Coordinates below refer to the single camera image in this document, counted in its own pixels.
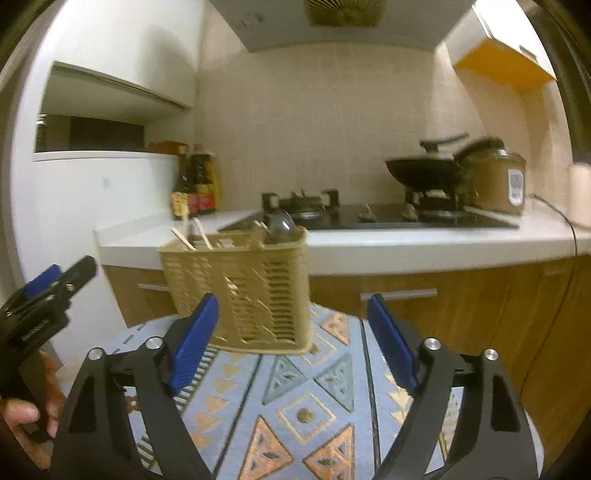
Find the person's left hand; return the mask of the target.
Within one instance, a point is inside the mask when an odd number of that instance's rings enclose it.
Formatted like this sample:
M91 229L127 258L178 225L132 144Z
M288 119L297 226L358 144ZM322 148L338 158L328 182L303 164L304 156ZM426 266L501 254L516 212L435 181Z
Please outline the person's left hand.
M46 380L45 410L48 417L46 431L54 439L66 397L55 376L58 364L45 352L40 351L39 354L43 362ZM40 418L39 409L33 403L25 400L7 398L1 400L1 414L29 458L41 470L49 469L51 455L39 443L31 440L22 428L23 425L34 423Z

